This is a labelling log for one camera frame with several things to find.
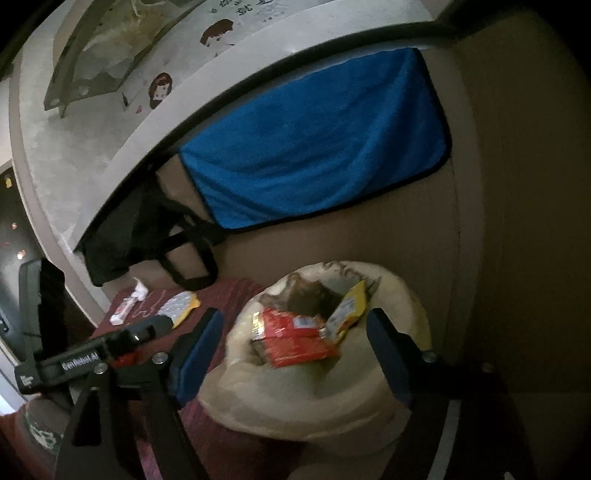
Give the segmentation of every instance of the black bag strap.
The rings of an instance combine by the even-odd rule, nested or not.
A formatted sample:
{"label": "black bag strap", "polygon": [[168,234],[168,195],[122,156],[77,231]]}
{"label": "black bag strap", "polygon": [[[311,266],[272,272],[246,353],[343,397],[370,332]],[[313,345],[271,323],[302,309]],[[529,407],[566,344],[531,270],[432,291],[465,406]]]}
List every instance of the black bag strap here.
{"label": "black bag strap", "polygon": [[[159,198],[159,202],[167,210],[182,214],[177,224],[183,228],[183,231],[168,237],[163,242],[157,260],[170,274],[174,282],[186,290],[201,290],[212,285],[217,280],[218,268],[211,246],[221,243],[226,238],[226,232],[216,223],[203,220],[182,203],[171,200],[165,196]],[[189,217],[193,224],[191,224],[186,217]],[[208,275],[203,277],[184,278],[166,256],[166,253],[187,242],[192,243],[197,249]]]}

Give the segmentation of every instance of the snack package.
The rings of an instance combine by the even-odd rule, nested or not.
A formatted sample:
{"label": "snack package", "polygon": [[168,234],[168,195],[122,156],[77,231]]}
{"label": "snack package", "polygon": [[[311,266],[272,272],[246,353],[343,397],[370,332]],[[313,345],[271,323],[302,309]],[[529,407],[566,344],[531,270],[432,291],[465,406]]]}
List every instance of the snack package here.
{"label": "snack package", "polygon": [[343,297],[339,306],[326,321],[322,335],[337,345],[345,338],[347,330],[359,321],[367,305],[365,282],[362,280]]}
{"label": "snack package", "polygon": [[319,316],[265,309],[253,315],[252,343],[276,368],[339,356],[334,344],[320,337],[323,323]]}

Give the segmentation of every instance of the beige wall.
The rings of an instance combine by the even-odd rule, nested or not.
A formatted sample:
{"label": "beige wall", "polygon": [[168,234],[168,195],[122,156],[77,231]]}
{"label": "beige wall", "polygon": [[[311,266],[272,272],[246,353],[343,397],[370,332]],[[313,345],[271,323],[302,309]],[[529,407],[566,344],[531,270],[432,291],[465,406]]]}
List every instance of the beige wall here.
{"label": "beige wall", "polygon": [[534,14],[455,50],[485,189],[466,352],[498,365],[540,475],[551,478],[591,419],[591,85]]}

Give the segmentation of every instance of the plastic bag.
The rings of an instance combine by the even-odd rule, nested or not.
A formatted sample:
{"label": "plastic bag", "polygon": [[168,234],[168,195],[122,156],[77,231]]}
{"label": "plastic bag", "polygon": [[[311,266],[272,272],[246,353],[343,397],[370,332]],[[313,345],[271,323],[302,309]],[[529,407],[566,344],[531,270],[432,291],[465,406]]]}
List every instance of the plastic bag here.
{"label": "plastic bag", "polygon": [[[298,272],[341,295],[365,280],[369,308],[382,308],[421,350],[431,348],[418,299],[385,268],[344,261],[309,265]],[[265,292],[279,294],[286,281],[282,278]],[[388,388],[365,333],[365,317],[348,331],[339,359],[274,369],[263,363],[250,342],[252,315],[263,310],[259,296],[241,311],[226,340],[225,360],[208,373],[199,391],[209,416],[232,430],[313,442],[344,456],[376,452],[394,441],[409,412]]]}

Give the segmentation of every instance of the screw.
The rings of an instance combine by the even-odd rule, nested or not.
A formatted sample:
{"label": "screw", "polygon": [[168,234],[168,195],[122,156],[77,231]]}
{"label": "screw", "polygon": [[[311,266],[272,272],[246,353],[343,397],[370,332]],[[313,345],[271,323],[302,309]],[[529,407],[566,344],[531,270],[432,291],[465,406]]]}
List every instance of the screw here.
{"label": "screw", "polygon": [[428,364],[433,364],[437,361],[437,354],[432,350],[427,350],[426,352],[423,352],[423,361]]}
{"label": "screw", "polygon": [[102,375],[103,373],[105,373],[107,371],[108,368],[109,368],[109,365],[101,362],[101,363],[95,365],[95,374]]}
{"label": "screw", "polygon": [[168,354],[164,352],[155,353],[152,357],[152,361],[156,365],[162,365],[166,360],[168,360]]}

